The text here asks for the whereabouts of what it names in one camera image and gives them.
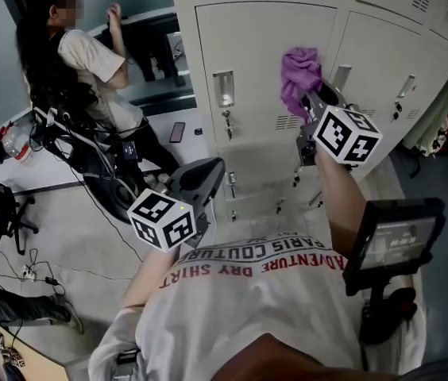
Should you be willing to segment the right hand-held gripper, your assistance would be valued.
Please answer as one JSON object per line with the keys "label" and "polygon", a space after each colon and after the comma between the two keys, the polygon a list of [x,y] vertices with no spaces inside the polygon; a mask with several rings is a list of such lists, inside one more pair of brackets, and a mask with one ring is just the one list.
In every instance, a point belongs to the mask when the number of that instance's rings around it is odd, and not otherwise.
{"label": "right hand-held gripper", "polygon": [[382,134],[359,106],[348,103],[341,92],[322,81],[319,90],[300,98],[304,123],[296,138],[300,167],[315,165],[320,148],[349,169],[369,162],[382,141]]}

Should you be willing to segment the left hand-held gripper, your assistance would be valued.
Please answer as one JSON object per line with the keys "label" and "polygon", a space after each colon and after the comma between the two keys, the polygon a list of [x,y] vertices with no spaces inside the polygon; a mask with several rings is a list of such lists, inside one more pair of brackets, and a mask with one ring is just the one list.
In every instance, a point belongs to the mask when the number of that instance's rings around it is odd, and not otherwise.
{"label": "left hand-held gripper", "polygon": [[206,207],[225,170],[220,157],[196,160],[179,167],[163,190],[144,190],[127,210],[137,237],[162,252],[181,244],[196,248],[210,225]]}

